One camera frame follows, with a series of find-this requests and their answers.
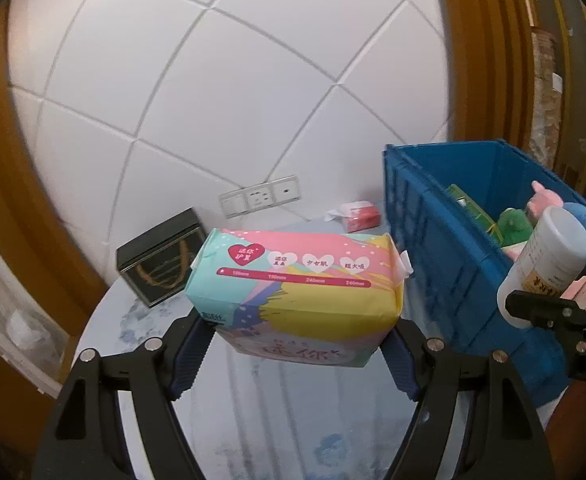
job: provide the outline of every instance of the red tissue package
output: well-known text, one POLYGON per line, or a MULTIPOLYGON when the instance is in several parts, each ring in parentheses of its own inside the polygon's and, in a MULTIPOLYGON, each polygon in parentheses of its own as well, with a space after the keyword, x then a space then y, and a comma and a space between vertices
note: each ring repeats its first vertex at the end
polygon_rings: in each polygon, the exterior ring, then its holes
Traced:
POLYGON ((380 225, 382 215, 371 202, 350 202, 342 204, 339 209, 329 211, 324 218, 326 221, 342 218, 344 230, 348 233, 371 229, 380 225))

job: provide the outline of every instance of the white heart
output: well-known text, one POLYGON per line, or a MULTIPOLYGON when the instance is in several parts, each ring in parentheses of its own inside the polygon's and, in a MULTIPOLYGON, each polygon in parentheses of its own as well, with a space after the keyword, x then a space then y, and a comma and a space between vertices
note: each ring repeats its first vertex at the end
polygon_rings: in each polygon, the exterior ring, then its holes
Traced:
POLYGON ((325 254, 321 258, 316 258, 313 254, 305 254, 302 256, 302 263, 305 264, 313 272, 320 273, 333 265, 333 257, 330 254, 325 254))
POLYGON ((279 251, 271 251, 267 256, 269 263, 273 267, 286 267, 297 262, 297 254, 295 253, 280 253, 279 251))
POLYGON ((357 260, 353 261, 348 256, 340 258, 340 265, 344 269, 348 270, 351 274, 359 274, 363 270, 369 268, 369 259, 366 256, 360 256, 357 260))

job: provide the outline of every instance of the table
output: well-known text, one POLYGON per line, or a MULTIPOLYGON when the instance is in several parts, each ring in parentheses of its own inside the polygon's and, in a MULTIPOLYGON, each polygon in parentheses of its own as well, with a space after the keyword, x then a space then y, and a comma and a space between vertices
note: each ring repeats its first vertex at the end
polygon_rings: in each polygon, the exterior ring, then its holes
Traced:
MULTIPOLYGON (((343 233, 339 221, 322 220, 280 231, 343 233)), ((386 231, 383 224, 366 232, 386 231)), ((439 335, 410 280, 404 301, 403 317, 425 335, 439 335)), ((149 337, 163 336, 192 307, 180 293, 148 309, 119 278, 90 317, 75 358, 84 348, 103 356, 137 348, 149 337)), ((130 392, 120 392, 119 401, 135 474, 152 480, 130 392)), ((218 335, 195 384, 173 406, 202 472, 215 480, 381 479, 415 409, 395 387, 380 350, 364 368, 322 367, 240 354, 218 335)), ((538 410, 544 422, 553 406, 538 410)), ((438 478, 452 476, 467 410, 462 396, 438 478)))

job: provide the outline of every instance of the green object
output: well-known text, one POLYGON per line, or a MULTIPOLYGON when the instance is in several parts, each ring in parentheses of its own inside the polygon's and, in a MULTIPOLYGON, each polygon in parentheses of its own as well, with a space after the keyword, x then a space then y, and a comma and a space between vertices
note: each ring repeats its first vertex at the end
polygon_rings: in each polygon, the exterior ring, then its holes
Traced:
POLYGON ((529 239, 533 226, 522 209, 505 209, 497 221, 497 228, 502 233, 502 247, 519 244, 529 239))
POLYGON ((469 195, 462 191, 456 184, 451 184, 447 188, 447 191, 471 215, 473 220, 477 222, 485 233, 492 236, 500 247, 504 246, 502 233, 500 233, 496 223, 469 195))

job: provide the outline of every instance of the sanitary pad package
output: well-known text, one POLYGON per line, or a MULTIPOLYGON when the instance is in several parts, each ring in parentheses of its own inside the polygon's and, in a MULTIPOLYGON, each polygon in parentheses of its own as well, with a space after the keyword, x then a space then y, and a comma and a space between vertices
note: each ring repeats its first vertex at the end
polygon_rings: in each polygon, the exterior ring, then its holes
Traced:
POLYGON ((388 234, 215 229, 185 291, 240 352, 362 367, 397 321, 411 272, 388 234))

